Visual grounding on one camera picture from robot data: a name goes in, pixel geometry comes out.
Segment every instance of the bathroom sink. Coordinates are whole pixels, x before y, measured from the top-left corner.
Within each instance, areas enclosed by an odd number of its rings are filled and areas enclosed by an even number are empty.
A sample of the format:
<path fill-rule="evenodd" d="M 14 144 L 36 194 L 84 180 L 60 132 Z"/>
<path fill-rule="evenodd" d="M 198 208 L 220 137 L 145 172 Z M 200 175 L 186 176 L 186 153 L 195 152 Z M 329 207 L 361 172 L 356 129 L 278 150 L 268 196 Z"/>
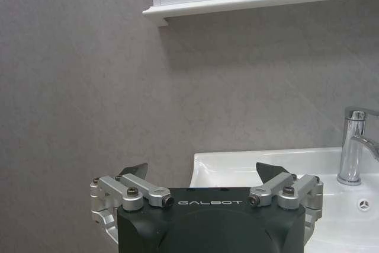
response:
<path fill-rule="evenodd" d="M 318 175 L 324 182 L 323 217 L 306 245 L 306 253 L 379 252 L 379 163 L 364 150 L 362 184 L 337 182 L 341 148 L 198 153 L 191 187 L 261 185 L 256 162 L 281 165 L 299 177 Z"/>

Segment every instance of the bolt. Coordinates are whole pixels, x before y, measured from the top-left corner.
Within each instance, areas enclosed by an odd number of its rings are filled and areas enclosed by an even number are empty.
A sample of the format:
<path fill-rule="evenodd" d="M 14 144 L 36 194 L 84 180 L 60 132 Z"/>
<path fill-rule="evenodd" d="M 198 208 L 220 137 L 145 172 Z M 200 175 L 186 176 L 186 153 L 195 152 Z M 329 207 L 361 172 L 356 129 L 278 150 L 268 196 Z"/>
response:
<path fill-rule="evenodd" d="M 249 202 L 250 202 L 250 205 L 252 207 L 258 207 L 259 204 L 261 203 L 261 200 L 259 199 L 259 197 L 257 195 L 251 195 L 249 196 Z"/>
<path fill-rule="evenodd" d="M 171 195 L 164 196 L 162 199 L 162 207 L 171 207 L 175 200 Z"/>
<path fill-rule="evenodd" d="M 138 196 L 138 189 L 137 188 L 128 188 L 127 194 L 129 197 L 137 197 Z"/>
<path fill-rule="evenodd" d="M 293 196 L 295 194 L 294 187 L 291 187 L 291 186 L 283 187 L 283 194 L 287 196 Z"/>

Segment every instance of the gray tile wall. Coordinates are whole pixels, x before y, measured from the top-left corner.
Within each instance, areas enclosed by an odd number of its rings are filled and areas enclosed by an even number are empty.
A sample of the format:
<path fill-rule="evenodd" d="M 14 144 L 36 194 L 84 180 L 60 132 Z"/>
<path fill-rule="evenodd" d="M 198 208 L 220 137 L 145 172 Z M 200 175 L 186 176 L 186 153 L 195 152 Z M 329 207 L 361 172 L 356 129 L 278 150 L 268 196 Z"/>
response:
<path fill-rule="evenodd" d="M 186 186 L 196 152 L 339 146 L 345 106 L 379 109 L 379 0 L 160 29 L 150 3 L 0 0 L 0 251 L 113 252 L 92 177 L 146 161 Z"/>

